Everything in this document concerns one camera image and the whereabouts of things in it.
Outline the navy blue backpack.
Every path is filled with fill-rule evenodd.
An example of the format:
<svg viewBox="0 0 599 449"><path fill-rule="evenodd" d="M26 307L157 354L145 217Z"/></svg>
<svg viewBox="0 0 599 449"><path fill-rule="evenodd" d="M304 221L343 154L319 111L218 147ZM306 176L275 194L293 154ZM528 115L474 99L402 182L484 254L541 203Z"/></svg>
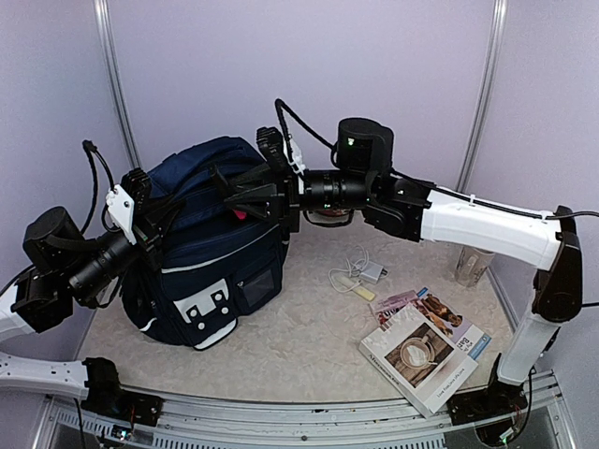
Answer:
<svg viewBox="0 0 599 449"><path fill-rule="evenodd" d="M233 179L263 161L243 138L219 137L150 170L151 196L184 205L164 237L160 269L138 261L124 275L123 308L140 332L204 351L281 292L288 231L228 209L210 173Z"/></svg>

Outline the white charger with cable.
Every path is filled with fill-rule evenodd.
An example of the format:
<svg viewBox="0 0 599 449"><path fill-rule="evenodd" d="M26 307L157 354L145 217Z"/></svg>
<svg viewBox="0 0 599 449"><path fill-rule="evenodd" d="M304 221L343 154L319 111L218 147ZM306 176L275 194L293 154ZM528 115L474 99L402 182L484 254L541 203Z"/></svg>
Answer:
<svg viewBox="0 0 599 449"><path fill-rule="evenodd" d="M387 269L374 262L362 245L355 248L359 252L356 258L346 257L343 268L332 268L328 272L329 283L338 293L357 294L359 290L366 290L364 283L377 284L388 275Z"/></svg>

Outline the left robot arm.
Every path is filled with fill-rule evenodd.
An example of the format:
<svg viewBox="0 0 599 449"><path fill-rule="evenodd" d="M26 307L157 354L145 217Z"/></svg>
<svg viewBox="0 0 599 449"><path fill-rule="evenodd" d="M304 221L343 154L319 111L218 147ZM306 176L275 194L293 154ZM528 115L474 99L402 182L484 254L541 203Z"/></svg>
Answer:
<svg viewBox="0 0 599 449"><path fill-rule="evenodd" d="M1 291L2 340L54 328L75 305L101 308L98 294L137 261L160 268L162 240L183 202L163 196L141 211L124 193L107 202L118 229L97 239L86 239L62 206L27 226L23 248L32 265ZM104 357L58 362L3 353L1 385L73 398L85 411L150 427L156 426L163 406L156 395L122 387L115 364Z"/></svg>

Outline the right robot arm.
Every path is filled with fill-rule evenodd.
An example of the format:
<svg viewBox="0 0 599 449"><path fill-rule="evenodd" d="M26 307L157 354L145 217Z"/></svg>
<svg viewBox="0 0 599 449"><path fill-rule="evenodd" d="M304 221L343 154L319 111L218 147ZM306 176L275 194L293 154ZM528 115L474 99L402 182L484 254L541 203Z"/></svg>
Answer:
<svg viewBox="0 0 599 449"><path fill-rule="evenodd" d="M413 179L393 168L393 140L391 129L373 120L343 119L331 148L335 168L310 170L285 124L262 127L256 143L264 166L237 178L212 168L211 177L230 209L291 231L311 210L359 210L367 224L399 239L456 243L535 267L530 310L496 358L487 386L448 402L456 425L529 406L534 363L583 308L576 214L563 206L515 209Z"/></svg>

